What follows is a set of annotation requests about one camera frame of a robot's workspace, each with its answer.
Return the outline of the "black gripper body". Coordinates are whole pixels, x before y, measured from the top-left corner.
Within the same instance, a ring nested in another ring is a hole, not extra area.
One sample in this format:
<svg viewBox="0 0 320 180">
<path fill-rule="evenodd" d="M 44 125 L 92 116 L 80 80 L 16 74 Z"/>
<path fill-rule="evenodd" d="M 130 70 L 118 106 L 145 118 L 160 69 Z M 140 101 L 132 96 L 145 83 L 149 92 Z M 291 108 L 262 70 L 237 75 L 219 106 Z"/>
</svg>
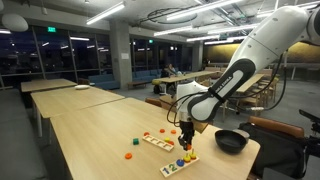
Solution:
<svg viewBox="0 0 320 180">
<path fill-rule="evenodd" d="M 184 141 L 187 142 L 188 138 L 194 136 L 194 124 L 189 121 L 189 122 L 180 122 L 180 129 L 182 131 L 181 137 L 183 137 Z"/>
</svg>

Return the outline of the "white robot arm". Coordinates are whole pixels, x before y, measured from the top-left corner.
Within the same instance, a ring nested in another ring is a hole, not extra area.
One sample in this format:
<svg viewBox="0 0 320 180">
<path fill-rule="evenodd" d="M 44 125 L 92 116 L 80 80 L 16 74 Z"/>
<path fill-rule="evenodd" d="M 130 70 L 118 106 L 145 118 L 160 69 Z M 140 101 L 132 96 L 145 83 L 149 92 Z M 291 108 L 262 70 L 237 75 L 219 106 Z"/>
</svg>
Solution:
<svg viewBox="0 0 320 180">
<path fill-rule="evenodd" d="M 216 83 L 210 87 L 195 81 L 179 84 L 176 98 L 182 133 L 178 141 L 183 149 L 191 148 L 195 121 L 212 121 L 225 100 L 298 42 L 320 44 L 320 6 L 278 8 L 241 42 Z"/>
</svg>

